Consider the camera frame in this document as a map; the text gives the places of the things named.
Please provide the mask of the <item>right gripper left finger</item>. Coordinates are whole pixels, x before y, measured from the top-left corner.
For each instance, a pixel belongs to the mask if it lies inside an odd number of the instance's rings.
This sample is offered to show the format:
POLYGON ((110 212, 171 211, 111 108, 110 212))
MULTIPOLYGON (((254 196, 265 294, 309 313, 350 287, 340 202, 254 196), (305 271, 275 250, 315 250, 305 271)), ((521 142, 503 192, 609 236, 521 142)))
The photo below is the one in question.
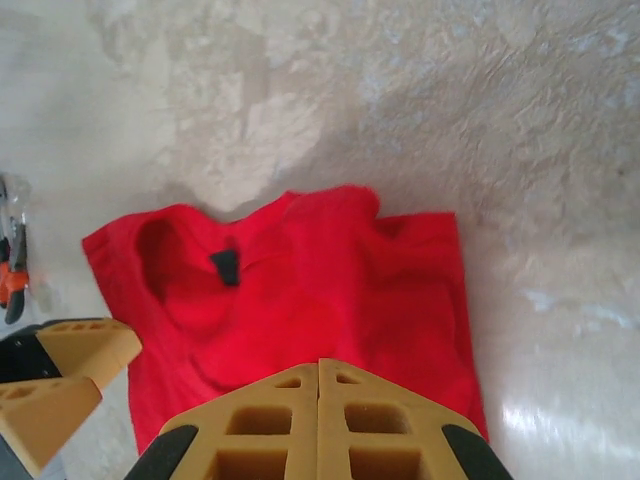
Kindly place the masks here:
POLYGON ((128 479, 314 479, 318 366, 302 364, 169 420, 128 479))

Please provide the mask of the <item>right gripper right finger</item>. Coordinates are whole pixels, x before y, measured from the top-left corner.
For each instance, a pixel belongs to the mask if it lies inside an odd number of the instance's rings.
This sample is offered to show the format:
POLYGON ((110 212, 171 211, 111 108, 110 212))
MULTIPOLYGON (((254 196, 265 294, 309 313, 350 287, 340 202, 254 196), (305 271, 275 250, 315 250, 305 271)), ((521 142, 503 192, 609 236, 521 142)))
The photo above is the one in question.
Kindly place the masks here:
POLYGON ((347 363, 319 362, 320 479, 508 479, 466 417, 347 363))

